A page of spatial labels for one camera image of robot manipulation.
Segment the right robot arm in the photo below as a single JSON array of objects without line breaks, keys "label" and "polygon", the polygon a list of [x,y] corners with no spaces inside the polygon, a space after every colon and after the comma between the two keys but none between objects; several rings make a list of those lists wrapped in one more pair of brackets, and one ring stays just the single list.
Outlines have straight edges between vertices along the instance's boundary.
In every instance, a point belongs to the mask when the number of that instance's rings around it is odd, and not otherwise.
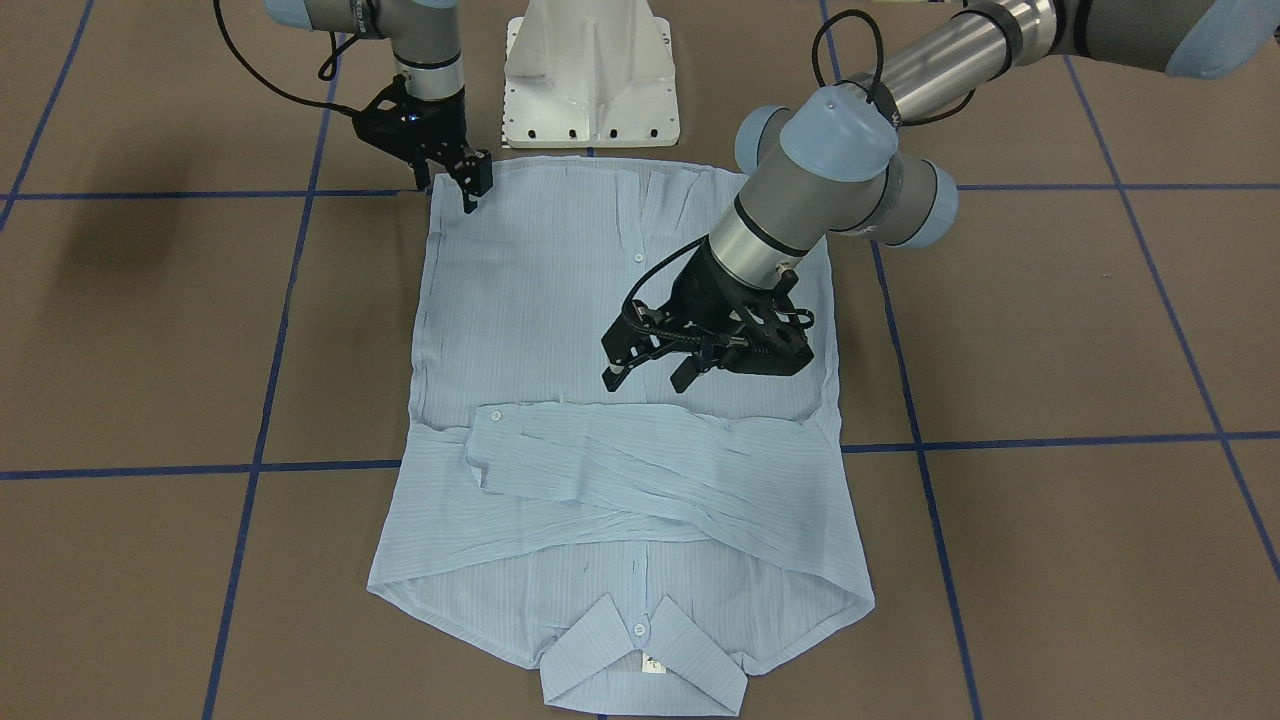
[{"label": "right robot arm", "polygon": [[266,1],[279,24],[385,41],[396,74],[365,108],[349,110],[356,136],[399,159],[419,190],[439,167],[470,214],[493,187],[489,151],[468,141],[460,12],[456,1]]}]

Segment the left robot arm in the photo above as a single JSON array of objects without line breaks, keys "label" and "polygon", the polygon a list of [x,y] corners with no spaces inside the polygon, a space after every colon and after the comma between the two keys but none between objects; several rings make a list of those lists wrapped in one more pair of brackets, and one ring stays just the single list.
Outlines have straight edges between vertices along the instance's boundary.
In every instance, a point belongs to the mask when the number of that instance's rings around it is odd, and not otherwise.
[{"label": "left robot arm", "polygon": [[957,186],[934,163],[901,152],[904,127],[957,114],[982,85],[1047,56],[1079,56],[1216,79],[1277,32],[1275,1],[972,1],[895,54],[876,45],[863,73],[818,79],[796,110],[759,108],[735,141],[748,181],[704,237],[676,252],[669,299],[630,291],[602,337],[608,391],[637,366],[682,356],[675,391],[721,369],[795,375],[814,357],[813,310],[791,292],[801,260],[827,236],[897,249],[934,243],[957,213]]}]

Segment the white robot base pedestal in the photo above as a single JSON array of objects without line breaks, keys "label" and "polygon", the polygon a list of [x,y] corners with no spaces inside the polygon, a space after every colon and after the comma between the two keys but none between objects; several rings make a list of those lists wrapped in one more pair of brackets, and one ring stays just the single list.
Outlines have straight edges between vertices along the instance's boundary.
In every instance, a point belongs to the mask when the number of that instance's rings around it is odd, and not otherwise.
[{"label": "white robot base pedestal", "polygon": [[671,23],[549,27],[530,12],[506,27],[504,149],[654,149],[681,138]]}]

